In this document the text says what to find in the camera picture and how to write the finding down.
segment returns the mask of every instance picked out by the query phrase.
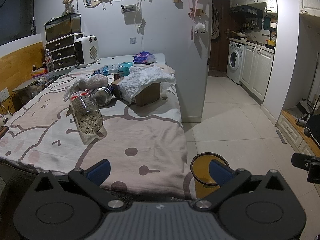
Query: space heater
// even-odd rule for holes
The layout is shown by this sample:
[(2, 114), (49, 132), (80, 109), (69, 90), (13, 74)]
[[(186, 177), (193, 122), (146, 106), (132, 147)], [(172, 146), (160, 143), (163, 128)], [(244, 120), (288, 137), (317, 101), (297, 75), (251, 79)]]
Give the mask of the space heater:
[(96, 36), (86, 36), (75, 41), (76, 61), (79, 68), (89, 67), (99, 60), (99, 46)]

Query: cardboard box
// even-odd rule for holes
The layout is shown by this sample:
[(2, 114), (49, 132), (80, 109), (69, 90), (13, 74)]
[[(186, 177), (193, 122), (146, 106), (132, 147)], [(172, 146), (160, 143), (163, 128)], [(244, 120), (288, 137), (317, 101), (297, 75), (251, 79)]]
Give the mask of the cardboard box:
[[(119, 83), (123, 80), (124, 77), (119, 78), (111, 83), (111, 86), (115, 89), (114, 95), (116, 98), (122, 99), (123, 93), (119, 87)], [(160, 83), (153, 83), (150, 86), (146, 87), (142, 90), (138, 95), (136, 95), (132, 99), (132, 103), (136, 104), (137, 106), (145, 106), (148, 104), (157, 101), (160, 98)]]

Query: dirty plastic bottle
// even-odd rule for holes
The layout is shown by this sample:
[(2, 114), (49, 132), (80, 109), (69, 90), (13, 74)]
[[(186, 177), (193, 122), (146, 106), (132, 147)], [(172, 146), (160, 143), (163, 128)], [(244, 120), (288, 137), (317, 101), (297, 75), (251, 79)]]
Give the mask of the dirty plastic bottle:
[(103, 118), (96, 104), (85, 91), (78, 91), (70, 97), (71, 108), (80, 130), (86, 134), (98, 132), (103, 125)]
[(49, 49), (45, 50), (45, 65), (47, 66), (48, 72), (54, 71), (53, 58)]

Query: white fluffy sheep toy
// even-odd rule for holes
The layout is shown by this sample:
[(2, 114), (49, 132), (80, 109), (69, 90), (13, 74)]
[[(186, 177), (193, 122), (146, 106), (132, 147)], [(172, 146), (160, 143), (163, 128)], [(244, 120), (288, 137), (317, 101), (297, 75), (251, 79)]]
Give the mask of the white fluffy sheep toy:
[(195, 27), (195, 33), (204, 33), (205, 25), (203, 23), (197, 23)]

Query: cartoon print bedspread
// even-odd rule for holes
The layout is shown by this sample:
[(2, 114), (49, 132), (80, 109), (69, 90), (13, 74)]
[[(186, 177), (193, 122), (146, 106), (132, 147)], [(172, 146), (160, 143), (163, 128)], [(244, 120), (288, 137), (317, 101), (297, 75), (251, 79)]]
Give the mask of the cartoon print bedspread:
[[(172, 68), (159, 67), (174, 75)], [(60, 77), (16, 112), (0, 140), (0, 158), (26, 171), (51, 170), (55, 175), (108, 159), (111, 174), (103, 188), (194, 199), (175, 85), (162, 83), (161, 98), (144, 107), (114, 98), (100, 108), (102, 129), (86, 135), (79, 131), (69, 101), (62, 97), (69, 84), (92, 73), (84, 69)]]

